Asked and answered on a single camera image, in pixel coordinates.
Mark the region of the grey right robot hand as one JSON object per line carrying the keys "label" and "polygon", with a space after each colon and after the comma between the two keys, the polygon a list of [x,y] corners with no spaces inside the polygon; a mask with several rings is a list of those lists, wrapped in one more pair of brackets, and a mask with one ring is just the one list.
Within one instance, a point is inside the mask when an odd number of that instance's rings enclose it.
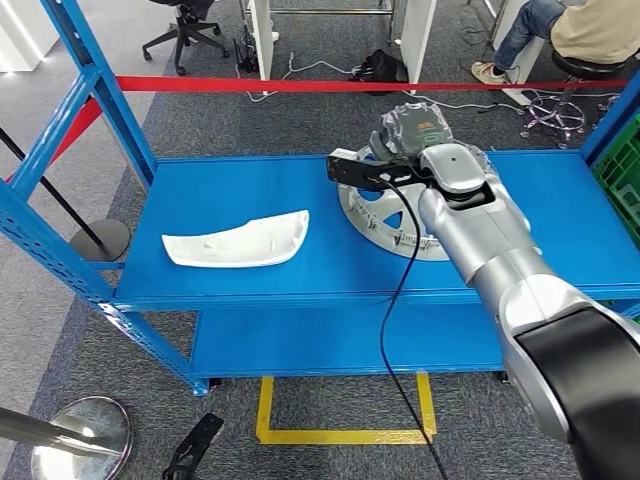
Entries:
{"label": "grey right robot hand", "polygon": [[451,143],[454,136],[437,105],[405,103],[383,114],[368,142],[382,162],[414,160],[425,148]]}

